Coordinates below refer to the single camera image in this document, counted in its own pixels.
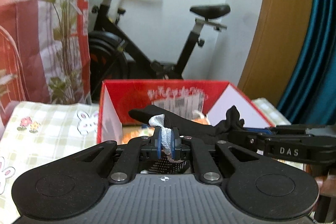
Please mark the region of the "person's right hand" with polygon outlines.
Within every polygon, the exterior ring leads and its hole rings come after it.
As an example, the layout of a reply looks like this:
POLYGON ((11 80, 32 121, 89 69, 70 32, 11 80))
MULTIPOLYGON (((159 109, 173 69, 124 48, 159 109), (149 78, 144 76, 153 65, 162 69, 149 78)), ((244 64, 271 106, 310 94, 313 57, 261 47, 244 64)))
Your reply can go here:
POLYGON ((315 178, 319 187, 319 193, 322 196, 336 197, 336 176, 328 174, 327 176, 318 176, 315 178))

